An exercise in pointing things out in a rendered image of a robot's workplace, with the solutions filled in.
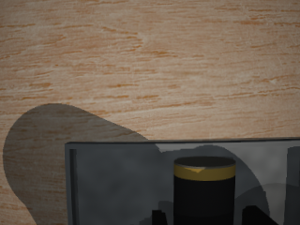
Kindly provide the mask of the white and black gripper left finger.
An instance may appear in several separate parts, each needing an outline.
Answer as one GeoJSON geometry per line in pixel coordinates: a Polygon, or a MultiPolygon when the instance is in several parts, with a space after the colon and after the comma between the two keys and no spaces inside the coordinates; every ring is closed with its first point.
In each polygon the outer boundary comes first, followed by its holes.
{"type": "Polygon", "coordinates": [[[152,225],[168,225],[165,212],[152,210],[152,225]]]}

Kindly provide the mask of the black battery with gold end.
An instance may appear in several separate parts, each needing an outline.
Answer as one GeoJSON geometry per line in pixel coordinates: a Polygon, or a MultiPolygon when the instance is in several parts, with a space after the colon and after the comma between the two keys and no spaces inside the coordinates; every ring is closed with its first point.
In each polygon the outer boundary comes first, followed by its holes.
{"type": "Polygon", "coordinates": [[[173,161],[173,225],[233,225],[236,161],[181,157],[173,161]]]}

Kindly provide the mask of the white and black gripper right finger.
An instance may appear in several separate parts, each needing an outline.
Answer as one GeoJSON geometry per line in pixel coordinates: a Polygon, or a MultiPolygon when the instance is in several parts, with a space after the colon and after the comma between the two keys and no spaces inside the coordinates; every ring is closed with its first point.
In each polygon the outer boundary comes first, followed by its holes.
{"type": "Polygon", "coordinates": [[[242,212],[242,225],[278,225],[256,205],[246,206],[242,212]]]}

